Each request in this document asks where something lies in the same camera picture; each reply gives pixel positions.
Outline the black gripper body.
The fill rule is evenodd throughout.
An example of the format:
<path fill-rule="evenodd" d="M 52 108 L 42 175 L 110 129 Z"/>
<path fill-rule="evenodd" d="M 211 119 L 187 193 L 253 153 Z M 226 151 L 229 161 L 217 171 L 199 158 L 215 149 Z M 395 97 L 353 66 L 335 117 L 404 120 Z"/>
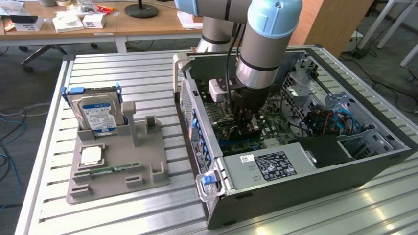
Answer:
<path fill-rule="evenodd" d="M 263 107 L 269 96 L 267 89 L 241 88 L 233 91 L 233 114 L 241 111 L 257 114 Z"/>

